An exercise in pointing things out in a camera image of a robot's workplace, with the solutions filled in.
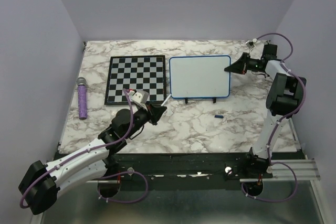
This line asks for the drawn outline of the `blue framed whiteboard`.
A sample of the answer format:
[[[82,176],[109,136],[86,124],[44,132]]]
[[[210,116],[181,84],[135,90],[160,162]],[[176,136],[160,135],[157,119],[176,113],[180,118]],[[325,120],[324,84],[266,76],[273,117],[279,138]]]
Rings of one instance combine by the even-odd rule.
[[[169,59],[170,92],[174,99],[214,99],[230,96],[228,55],[184,56]]]

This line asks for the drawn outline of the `purple toy microphone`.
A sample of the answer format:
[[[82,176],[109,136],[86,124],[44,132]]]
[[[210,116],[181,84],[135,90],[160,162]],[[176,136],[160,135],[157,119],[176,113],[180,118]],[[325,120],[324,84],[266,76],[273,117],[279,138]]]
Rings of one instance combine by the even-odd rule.
[[[80,120],[87,118],[87,82],[84,77],[79,77],[76,81],[78,96],[78,116]]]

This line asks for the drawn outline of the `black white chessboard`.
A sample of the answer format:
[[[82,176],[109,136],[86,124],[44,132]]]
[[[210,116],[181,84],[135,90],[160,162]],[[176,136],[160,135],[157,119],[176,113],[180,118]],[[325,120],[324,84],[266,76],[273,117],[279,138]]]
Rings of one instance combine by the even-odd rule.
[[[144,90],[150,102],[161,104],[167,97],[165,56],[111,57],[104,104],[126,105],[123,89]]]

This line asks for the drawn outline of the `white blue whiteboard marker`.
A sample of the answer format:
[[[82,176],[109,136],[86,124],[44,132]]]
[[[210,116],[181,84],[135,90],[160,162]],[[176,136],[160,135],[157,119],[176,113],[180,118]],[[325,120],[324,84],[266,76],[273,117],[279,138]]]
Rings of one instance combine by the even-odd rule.
[[[167,98],[162,102],[161,106],[164,106],[170,98],[171,98],[171,94],[167,96]]]

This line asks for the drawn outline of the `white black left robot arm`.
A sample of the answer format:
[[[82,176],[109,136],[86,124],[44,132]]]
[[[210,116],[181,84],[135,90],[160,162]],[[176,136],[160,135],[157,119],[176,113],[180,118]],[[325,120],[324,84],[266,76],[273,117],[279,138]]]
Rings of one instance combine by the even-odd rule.
[[[127,139],[146,123],[157,125],[166,106],[146,103],[137,111],[122,109],[111,124],[85,147],[47,164],[32,163],[18,189],[22,194],[20,207],[38,215],[49,209],[63,193],[91,179],[112,179],[116,166],[112,156],[124,148]]]

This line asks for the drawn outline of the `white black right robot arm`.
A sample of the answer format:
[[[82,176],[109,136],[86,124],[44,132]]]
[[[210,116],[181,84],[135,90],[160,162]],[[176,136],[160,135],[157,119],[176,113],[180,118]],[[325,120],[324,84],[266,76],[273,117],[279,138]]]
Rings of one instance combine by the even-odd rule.
[[[264,126],[257,142],[239,167],[245,177],[259,176],[271,167],[272,151],[283,126],[302,106],[306,79],[293,76],[284,62],[277,58],[277,45],[274,44],[264,45],[260,59],[253,59],[249,53],[243,53],[224,71],[236,74],[258,72],[272,79],[266,98],[267,116]]]

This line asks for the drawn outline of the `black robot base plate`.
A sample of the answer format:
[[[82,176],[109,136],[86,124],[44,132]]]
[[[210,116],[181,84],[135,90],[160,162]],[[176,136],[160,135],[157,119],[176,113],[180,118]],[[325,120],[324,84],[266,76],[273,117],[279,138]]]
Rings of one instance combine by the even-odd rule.
[[[241,179],[271,178],[265,172],[245,177],[239,167],[246,153],[114,154],[105,176],[118,174],[122,191],[238,190]]]

